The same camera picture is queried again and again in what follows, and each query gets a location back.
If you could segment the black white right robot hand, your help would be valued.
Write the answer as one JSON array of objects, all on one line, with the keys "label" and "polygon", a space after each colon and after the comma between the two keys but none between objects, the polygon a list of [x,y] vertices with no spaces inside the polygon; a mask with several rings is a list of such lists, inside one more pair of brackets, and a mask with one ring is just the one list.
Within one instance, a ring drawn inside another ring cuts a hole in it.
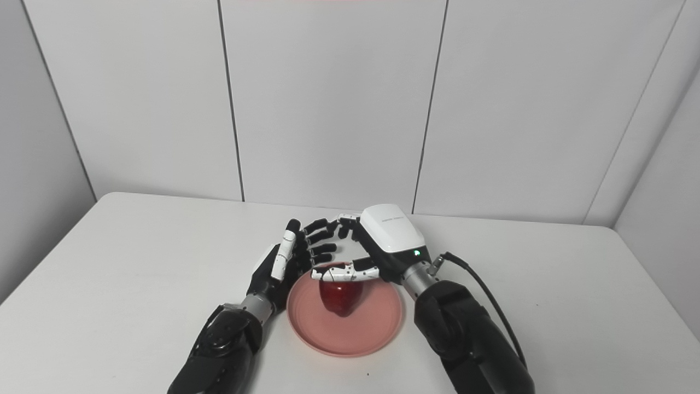
[{"label": "black white right robot hand", "polygon": [[415,273],[428,275],[430,255],[423,234],[395,204],[373,205],[359,215],[338,215],[330,229],[340,239],[350,235],[367,252],[367,257],[350,263],[315,266],[310,272],[313,280],[364,282],[382,279],[402,285]]}]

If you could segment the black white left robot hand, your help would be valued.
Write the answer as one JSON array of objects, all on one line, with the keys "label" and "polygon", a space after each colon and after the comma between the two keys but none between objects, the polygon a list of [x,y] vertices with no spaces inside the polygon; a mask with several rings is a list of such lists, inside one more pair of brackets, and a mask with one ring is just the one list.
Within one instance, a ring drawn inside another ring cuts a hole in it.
[{"label": "black white left robot hand", "polygon": [[297,219],[291,219],[282,239],[265,252],[243,300],[248,311],[258,309],[258,315],[275,314],[287,304],[291,287],[318,264],[332,261],[337,249],[328,240],[335,235],[337,223],[318,219],[301,227]]}]

